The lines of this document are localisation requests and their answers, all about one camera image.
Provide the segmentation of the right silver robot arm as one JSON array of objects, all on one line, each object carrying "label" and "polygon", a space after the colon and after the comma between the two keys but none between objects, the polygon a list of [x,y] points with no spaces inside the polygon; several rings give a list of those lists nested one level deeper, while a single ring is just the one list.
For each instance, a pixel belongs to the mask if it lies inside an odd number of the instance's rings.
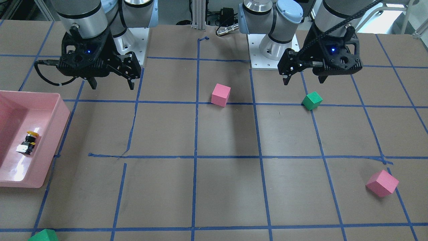
[{"label": "right silver robot arm", "polygon": [[156,0],[54,0],[66,33],[55,67],[96,89],[97,77],[110,73],[127,80],[131,90],[141,77],[136,40],[130,29],[158,25]]}]

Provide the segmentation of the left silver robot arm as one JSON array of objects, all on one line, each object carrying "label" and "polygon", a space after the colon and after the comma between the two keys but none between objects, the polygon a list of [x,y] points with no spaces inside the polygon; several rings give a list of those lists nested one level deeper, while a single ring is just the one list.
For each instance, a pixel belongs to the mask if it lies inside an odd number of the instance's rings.
[{"label": "left silver robot arm", "polygon": [[237,14],[243,34],[264,34],[269,44],[281,48],[277,70],[287,85],[291,76],[311,68],[322,84],[331,75],[351,75],[363,68],[355,27],[379,0],[323,0],[299,51],[287,47],[293,40],[304,11],[294,0],[244,0]]}]

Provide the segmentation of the green cube near left arm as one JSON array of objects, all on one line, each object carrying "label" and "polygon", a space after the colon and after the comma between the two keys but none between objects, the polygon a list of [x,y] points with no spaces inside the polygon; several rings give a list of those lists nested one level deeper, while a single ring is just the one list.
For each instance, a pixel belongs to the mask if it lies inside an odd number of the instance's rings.
[{"label": "green cube near left arm", "polygon": [[312,111],[313,109],[317,108],[321,102],[323,101],[323,98],[316,92],[311,92],[307,94],[301,104],[308,110]]}]

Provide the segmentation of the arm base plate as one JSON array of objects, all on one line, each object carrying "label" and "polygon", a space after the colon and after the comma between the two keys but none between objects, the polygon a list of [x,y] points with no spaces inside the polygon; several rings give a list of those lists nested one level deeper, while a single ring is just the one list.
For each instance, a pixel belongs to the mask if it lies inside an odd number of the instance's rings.
[{"label": "arm base plate", "polygon": [[121,55],[125,55],[127,52],[134,52],[140,66],[144,67],[149,32],[149,28],[128,28],[124,34],[114,38],[117,51]]},{"label": "arm base plate", "polygon": [[286,49],[300,50],[296,35],[288,43],[277,43],[267,34],[248,34],[248,49],[252,70],[276,70]]}]

